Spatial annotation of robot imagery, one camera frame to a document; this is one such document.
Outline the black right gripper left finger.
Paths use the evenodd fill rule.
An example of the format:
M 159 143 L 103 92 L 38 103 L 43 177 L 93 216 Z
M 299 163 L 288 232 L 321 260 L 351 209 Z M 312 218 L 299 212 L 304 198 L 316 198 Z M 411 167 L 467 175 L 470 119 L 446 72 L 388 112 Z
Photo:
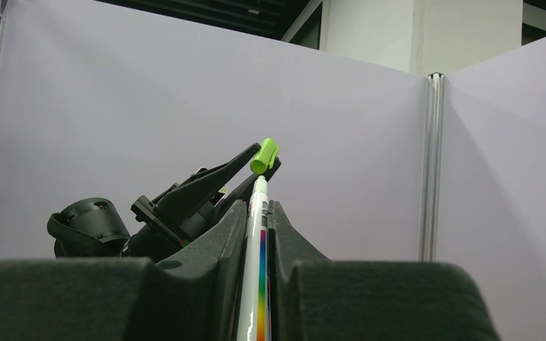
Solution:
M 247 206 L 159 263 L 0 261 L 0 340 L 229 340 Z

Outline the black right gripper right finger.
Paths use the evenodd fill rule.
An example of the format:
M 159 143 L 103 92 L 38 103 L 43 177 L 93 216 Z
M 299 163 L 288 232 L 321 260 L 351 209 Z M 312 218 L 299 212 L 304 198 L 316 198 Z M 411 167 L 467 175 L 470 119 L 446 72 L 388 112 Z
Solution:
M 499 340 L 461 267 L 333 261 L 271 201 L 269 269 L 274 340 Z

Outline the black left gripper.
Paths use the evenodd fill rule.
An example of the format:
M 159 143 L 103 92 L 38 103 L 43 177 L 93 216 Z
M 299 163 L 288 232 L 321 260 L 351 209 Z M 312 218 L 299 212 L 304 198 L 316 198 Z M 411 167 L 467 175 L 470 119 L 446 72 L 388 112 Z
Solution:
M 145 196 L 132 205 L 137 222 L 144 226 L 129 239 L 129 255 L 148 257 L 161 261 L 187 247 L 201 235 L 214 227 L 233 203 L 250 201 L 254 183 L 259 175 L 252 173 L 230 194 L 226 184 L 260 150 L 253 143 L 227 163 L 214 168 L 199 168 L 182 183 L 174 183 L 154 199 Z M 273 166 L 262 176 L 271 180 L 281 166 L 278 157 Z

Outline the green capped white marker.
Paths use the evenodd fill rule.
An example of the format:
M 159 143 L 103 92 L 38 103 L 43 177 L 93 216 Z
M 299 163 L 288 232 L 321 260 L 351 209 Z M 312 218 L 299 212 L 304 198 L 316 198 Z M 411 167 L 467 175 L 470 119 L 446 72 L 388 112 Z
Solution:
M 245 262 L 236 340 L 270 340 L 267 181 L 259 176 L 250 197 L 245 234 Z

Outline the green marker cap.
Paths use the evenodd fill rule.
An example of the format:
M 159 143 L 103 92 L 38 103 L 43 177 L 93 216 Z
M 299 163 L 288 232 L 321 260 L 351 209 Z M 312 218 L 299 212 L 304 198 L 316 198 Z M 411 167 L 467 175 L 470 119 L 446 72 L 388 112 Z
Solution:
M 279 154 L 279 146 L 272 138 L 264 139 L 260 144 L 258 152 L 250 161 L 250 170 L 257 175 L 265 174 L 274 166 L 274 161 Z

